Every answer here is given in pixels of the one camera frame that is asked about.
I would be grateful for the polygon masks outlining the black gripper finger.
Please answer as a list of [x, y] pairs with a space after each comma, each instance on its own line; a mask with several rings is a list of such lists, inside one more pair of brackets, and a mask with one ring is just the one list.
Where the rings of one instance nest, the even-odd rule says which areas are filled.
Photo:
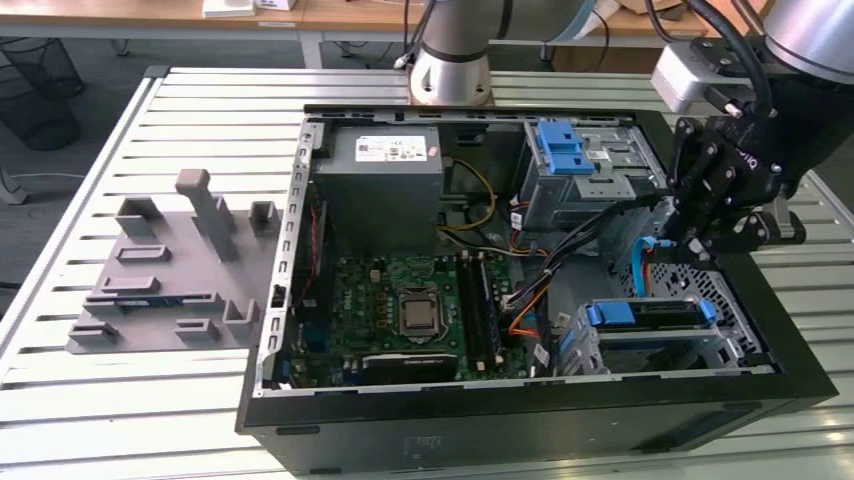
[[662, 231], [663, 237], [678, 244], [703, 238], [725, 211], [723, 200], [737, 176], [730, 153], [731, 145], [715, 129], [715, 118], [706, 123], [679, 118], [667, 173], [674, 212]]
[[806, 228], [797, 214], [786, 209], [755, 210], [741, 225], [729, 231], [717, 231], [687, 243], [687, 251], [699, 261], [721, 254], [753, 253], [794, 245], [806, 241]]

